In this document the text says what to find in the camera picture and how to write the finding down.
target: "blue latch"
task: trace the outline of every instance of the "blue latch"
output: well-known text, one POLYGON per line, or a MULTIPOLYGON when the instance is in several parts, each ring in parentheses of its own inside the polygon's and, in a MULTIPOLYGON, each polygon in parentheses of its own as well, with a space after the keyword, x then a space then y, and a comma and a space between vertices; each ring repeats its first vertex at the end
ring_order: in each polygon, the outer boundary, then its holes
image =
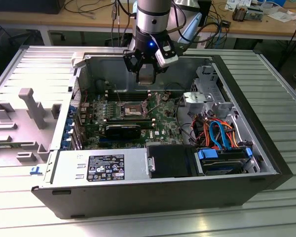
POLYGON ((205 158, 202 150, 199 150, 197 154, 198 154, 199 159, 204 159, 205 158))
POLYGON ((247 152, 248 157, 252 158, 253 153, 252 153, 252 151, 251 151, 251 149, 249 147, 246 148, 246 152, 247 152))
POLYGON ((217 151, 214 149, 203 149, 203 153, 207 159, 218 158, 217 151))
POLYGON ((33 174, 37 174, 37 175, 42 175, 43 172, 41 171, 41 167, 39 166, 34 166, 32 167, 31 171, 30 171, 30 174, 33 175, 33 174))
POLYGON ((217 151, 214 149, 201 149, 198 151, 198 158, 199 159, 213 159, 218 158, 217 151))

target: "warning label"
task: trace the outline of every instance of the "warning label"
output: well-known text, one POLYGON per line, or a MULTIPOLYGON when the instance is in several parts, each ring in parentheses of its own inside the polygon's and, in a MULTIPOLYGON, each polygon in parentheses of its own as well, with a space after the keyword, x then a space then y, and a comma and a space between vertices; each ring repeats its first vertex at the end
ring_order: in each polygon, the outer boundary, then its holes
POLYGON ((124 155, 90 156, 87 180, 110 181, 124 180, 124 155))

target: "metal bracket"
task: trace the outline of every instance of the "metal bracket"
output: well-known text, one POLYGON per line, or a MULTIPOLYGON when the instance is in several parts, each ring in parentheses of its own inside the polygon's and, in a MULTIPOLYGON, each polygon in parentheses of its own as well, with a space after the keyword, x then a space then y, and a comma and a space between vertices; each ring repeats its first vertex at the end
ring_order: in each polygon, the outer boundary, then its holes
POLYGON ((149 172, 155 172, 156 167, 154 165, 154 157, 148 157, 147 162, 148 162, 148 170, 149 170, 149 172))
POLYGON ((71 64, 73 68, 81 67, 85 64, 84 52, 75 52, 71 57, 71 64))

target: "metal slotted surface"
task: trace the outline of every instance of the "metal slotted surface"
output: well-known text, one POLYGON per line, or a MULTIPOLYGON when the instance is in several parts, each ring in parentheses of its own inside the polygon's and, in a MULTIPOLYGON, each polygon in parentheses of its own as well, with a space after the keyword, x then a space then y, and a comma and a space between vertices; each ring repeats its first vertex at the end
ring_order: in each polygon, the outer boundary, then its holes
MULTIPOLYGON (((30 59, 33 59, 31 64, 42 61, 54 65, 58 62, 68 64, 76 51, 99 52, 101 49, 30 47, 20 64, 30 59)), ((29 191, 32 185, 38 183, 35 179, 41 179, 41 176, 31 177, 30 167, 26 166, 2 167, 0 236, 29 236, 35 232, 36 236, 296 237, 296 96, 263 57, 252 51, 190 52, 222 56, 294 173, 293 178, 278 189, 262 192, 238 207, 61 220, 29 191)), ((65 73, 69 70, 61 68, 60 71, 65 73)), ((54 79, 60 79, 53 80, 54 83, 62 82, 61 78, 54 79)))

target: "black cable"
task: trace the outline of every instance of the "black cable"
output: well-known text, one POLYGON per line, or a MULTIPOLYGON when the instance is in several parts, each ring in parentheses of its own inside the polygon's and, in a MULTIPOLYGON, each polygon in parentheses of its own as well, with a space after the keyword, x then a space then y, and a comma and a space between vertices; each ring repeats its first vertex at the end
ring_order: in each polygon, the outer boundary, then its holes
POLYGON ((120 8, 122 8, 123 12, 125 12, 126 15, 128 15, 129 17, 133 16, 133 14, 131 14, 129 12, 129 9, 128 9, 128 12, 125 10, 124 6, 122 5, 122 3, 120 2, 120 0, 117 0, 118 1, 118 4, 120 5, 120 8))
POLYGON ((112 5, 114 4, 114 2, 113 2, 113 3, 111 3, 111 4, 107 4, 107 5, 104 5, 104 6, 100 6, 100 7, 98 7, 98 8, 95 8, 95 9, 92 9, 92 10, 88 10, 88 11, 71 11, 71 10, 69 10, 69 9, 67 8, 67 5, 68 5, 69 3, 71 3, 71 2, 73 2, 73 1, 74 1, 74 0, 70 0, 69 2, 67 2, 67 3, 64 5, 64 9, 65 9, 66 11, 68 11, 68 12, 72 12, 72 13, 85 13, 85 12, 96 11, 96 10, 99 10, 99 9, 101 9, 101 8, 103 8, 103 7, 112 6, 112 5))
POLYGON ((186 131, 182 128, 182 126, 180 125, 180 123, 179 123, 178 112, 179 112, 180 102, 181 102, 182 99, 183 99, 183 96, 181 96, 181 98, 180 98, 180 100, 179 100, 179 102, 178 102, 178 105, 177 105, 177 110, 176 110, 176 120, 177 120, 177 124, 178 124, 179 128, 181 129, 181 131, 184 132, 187 136, 189 136, 189 138, 190 138, 195 144, 197 144, 196 140, 195 140, 195 139, 194 139, 194 138, 193 138, 188 132, 186 132, 186 131))
POLYGON ((14 41, 17 45, 20 45, 18 41, 16 41, 6 30, 0 25, 0 28, 14 41))
POLYGON ((113 28, 114 28, 114 22, 115 22, 115 20, 112 20, 112 27, 111 27, 111 42, 112 42, 112 47, 114 47, 114 43, 113 43, 113 28))
MULTIPOLYGON (((78 0, 75 0, 75 3, 76 3, 76 5, 77 5, 78 11, 82 11, 81 9, 82 9, 83 7, 85 7, 85 6, 96 5, 96 4, 98 4, 100 1, 101 1, 101 0, 98 0, 98 1, 95 2, 95 3, 85 4, 85 5, 82 5, 82 6, 79 6, 79 5, 78 5, 78 0)), ((79 14, 80 14, 81 16, 85 16, 85 17, 89 17, 89 18, 91 18, 91 19, 95 19, 95 17, 92 16, 93 12, 87 12, 87 13, 89 13, 90 15, 85 15, 85 14, 83 14, 83 12, 79 12, 79 14)))
POLYGON ((165 86, 165 88, 164 88, 164 90, 167 90, 167 88, 169 87, 169 86, 171 86, 171 85, 178 85, 179 87, 181 87, 183 90, 187 90, 187 89, 185 89, 180 83, 178 83, 178 82, 171 82, 171 83, 169 83, 169 84, 167 84, 166 86, 165 86))
POLYGON ((118 28, 117 28, 117 47, 119 47, 119 28, 120 28, 120 18, 119 18, 119 4, 117 5, 117 23, 118 23, 118 28))
POLYGON ((282 67, 282 65, 283 65, 283 59, 285 58, 285 55, 287 54, 288 49, 289 49, 289 47, 290 47, 290 45, 291 45, 291 43, 292 43, 292 41, 293 41, 295 35, 296 35, 296 29, 295 29, 295 32, 294 32, 294 34, 293 34, 293 36, 292 36, 290 42, 288 43, 287 47, 286 47, 285 50, 284 50, 285 53, 282 55, 282 57, 281 57, 281 59, 280 59, 280 61, 279 61, 279 63, 278 63, 278 66, 277 66, 277 70, 278 70, 278 71, 281 70, 281 67, 282 67))
POLYGON ((174 0, 172 0, 172 4, 173 4, 173 7, 174 7, 174 11, 175 11, 175 15, 176 15, 176 22, 177 22, 177 27, 176 28, 173 28, 171 30, 168 30, 168 34, 172 33, 172 32, 175 32, 175 31, 178 31, 180 36, 182 35, 180 29, 182 29, 185 25, 186 25, 186 15, 184 14, 184 12, 182 11, 181 8, 178 7, 178 5, 174 2, 174 0), (181 26, 179 26, 179 20, 178 20, 178 13, 177 13, 177 8, 179 9, 180 13, 183 15, 183 18, 184 18, 184 22, 181 26))
MULTIPOLYGON (((129 12, 129 0, 127 0, 127 9, 128 9, 128 12, 129 12)), ((124 42, 124 37, 125 37, 125 34, 126 34, 126 31, 127 31, 128 27, 129 27, 129 23, 130 23, 130 15, 128 15, 127 25, 126 25, 126 27, 125 27, 125 29, 124 29, 123 34, 122 34, 122 39, 120 40, 121 45, 122 45, 123 42, 124 42)))
MULTIPOLYGON (((174 13, 175 13, 175 17, 176 17, 176 23, 177 23, 177 27, 179 27, 179 20, 178 20, 178 13, 177 13, 177 5, 174 3, 174 13)), ((185 51, 192 45, 192 43, 203 43, 203 42, 206 42, 206 41, 209 41, 210 39, 214 38, 219 32, 220 32, 220 25, 216 22, 210 22, 210 23, 207 23, 203 26, 200 27, 200 29, 198 29, 198 31, 196 32, 196 34, 194 35, 194 37, 192 38, 192 40, 189 40, 187 38, 185 38, 182 33, 180 32, 180 30, 178 30, 180 36, 188 43, 187 47, 185 47, 185 51), (204 40, 201 40, 201 41, 194 41, 195 38, 198 36, 198 34, 207 26, 209 25, 216 25, 217 26, 217 31, 215 32, 214 35, 208 37, 207 39, 204 39, 204 40)))

